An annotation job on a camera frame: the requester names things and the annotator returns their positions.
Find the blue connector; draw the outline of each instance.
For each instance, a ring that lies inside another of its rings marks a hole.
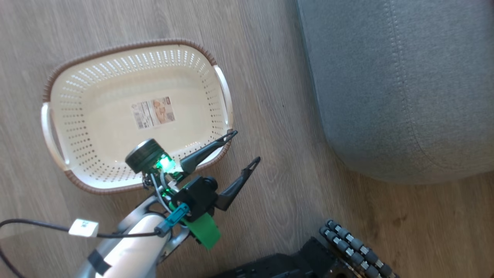
[[[180,220],[189,213],[190,208],[186,203],[182,203],[176,210],[174,210],[163,222],[155,227],[155,231],[159,232],[159,237],[165,237],[167,233],[178,223]]]

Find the green plastic part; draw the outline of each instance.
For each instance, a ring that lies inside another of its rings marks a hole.
[[[168,205],[170,206],[170,209],[175,210],[175,207],[171,202]],[[194,222],[188,222],[185,218],[182,218],[182,222],[207,250],[211,250],[221,237],[221,233],[219,232],[213,217],[211,217],[209,213],[204,213]]]

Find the black cable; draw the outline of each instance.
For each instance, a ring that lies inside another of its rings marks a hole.
[[[53,230],[58,230],[58,231],[63,231],[63,232],[69,232],[70,228],[56,225],[56,224],[50,224],[50,223],[45,223],[45,222],[40,222],[36,220],[29,220],[29,219],[20,219],[20,218],[13,218],[13,219],[8,219],[5,221],[0,222],[0,229],[7,225],[7,224],[13,224],[13,223],[19,223],[19,224],[29,224],[29,225],[34,225],[34,226],[39,226],[39,227],[44,227],[44,228],[49,228]],[[158,235],[159,232],[145,232],[145,233],[132,233],[132,234],[108,234],[108,233],[98,233],[96,237],[100,238],[124,238],[124,237],[146,237],[146,236],[156,236]],[[3,260],[3,262],[7,265],[7,267],[19,278],[26,278],[24,275],[22,275],[16,268],[15,266],[7,259],[5,256],[1,246],[0,246],[0,258]]]

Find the white cable tag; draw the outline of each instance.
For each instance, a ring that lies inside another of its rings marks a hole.
[[[70,227],[69,234],[85,237],[96,237],[98,234],[98,226],[98,222],[76,219]]]

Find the product label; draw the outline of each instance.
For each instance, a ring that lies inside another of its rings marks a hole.
[[[136,103],[131,108],[138,129],[148,129],[175,121],[169,97]]]

